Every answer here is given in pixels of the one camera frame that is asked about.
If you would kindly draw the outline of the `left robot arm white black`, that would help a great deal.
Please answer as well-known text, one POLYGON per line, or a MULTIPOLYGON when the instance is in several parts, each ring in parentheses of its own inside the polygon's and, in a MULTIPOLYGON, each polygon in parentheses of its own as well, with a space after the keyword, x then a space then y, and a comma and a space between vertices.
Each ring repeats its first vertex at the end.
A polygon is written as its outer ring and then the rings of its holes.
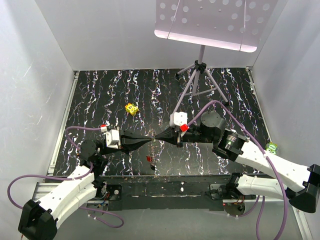
POLYGON ((56 188, 38 201, 22 207, 18 231, 29 240, 52 240, 62 223, 91 199, 106 196, 101 174, 107 164, 105 155, 129 154, 152 141, 149 136, 123 130, 102 129, 103 140, 88 139, 79 147, 80 164, 56 188))

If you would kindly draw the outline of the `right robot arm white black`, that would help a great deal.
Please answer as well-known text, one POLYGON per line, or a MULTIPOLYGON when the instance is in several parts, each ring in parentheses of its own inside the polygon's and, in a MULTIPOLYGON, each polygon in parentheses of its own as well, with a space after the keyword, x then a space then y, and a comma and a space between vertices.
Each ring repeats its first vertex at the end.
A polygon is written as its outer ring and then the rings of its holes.
POLYGON ((304 166, 267 152, 237 132, 226 128, 226 120, 215 111, 205 112, 199 125, 187 125, 184 112, 171 116, 171 123, 156 139, 182 147, 183 143, 212 144, 212 151, 223 159, 250 166, 267 178, 232 173, 224 186, 211 191, 215 197, 265 196, 288 200, 298 210, 315 213, 320 197, 320 167, 304 166))

